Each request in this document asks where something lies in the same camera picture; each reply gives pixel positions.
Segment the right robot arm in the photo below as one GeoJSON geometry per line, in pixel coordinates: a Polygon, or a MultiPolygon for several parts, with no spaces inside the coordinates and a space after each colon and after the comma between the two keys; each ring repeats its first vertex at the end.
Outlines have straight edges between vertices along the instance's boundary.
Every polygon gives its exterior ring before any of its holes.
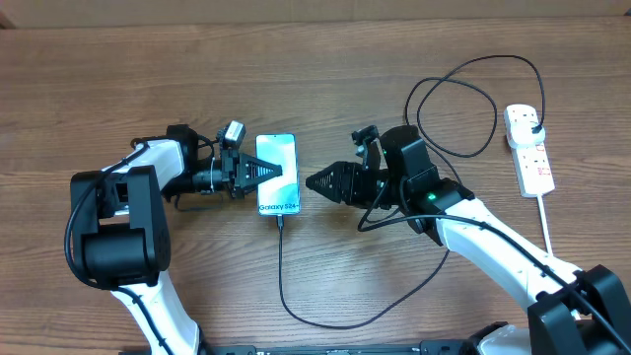
{"type": "Polygon", "coordinates": [[[466,340],[442,343],[459,354],[627,354],[630,301],[620,279],[585,271],[538,248],[495,217],[462,183],[441,177],[418,129],[402,125],[352,135],[362,163],[335,162],[306,180],[336,203],[397,206],[400,222],[468,259],[526,312],[528,326],[496,322],[466,340]]]}

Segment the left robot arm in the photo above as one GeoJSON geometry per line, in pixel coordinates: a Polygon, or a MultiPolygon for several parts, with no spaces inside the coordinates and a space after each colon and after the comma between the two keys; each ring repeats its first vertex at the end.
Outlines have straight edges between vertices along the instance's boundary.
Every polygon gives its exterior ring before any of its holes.
{"type": "Polygon", "coordinates": [[[172,243],[164,204],[184,194],[226,191],[243,198],[282,175],[281,166],[240,152],[245,127],[231,121],[216,139],[186,124],[135,138],[118,163],[70,181],[64,233],[70,271],[110,292],[133,316],[150,354],[210,354],[203,330],[184,309],[168,272],[172,243]]]}

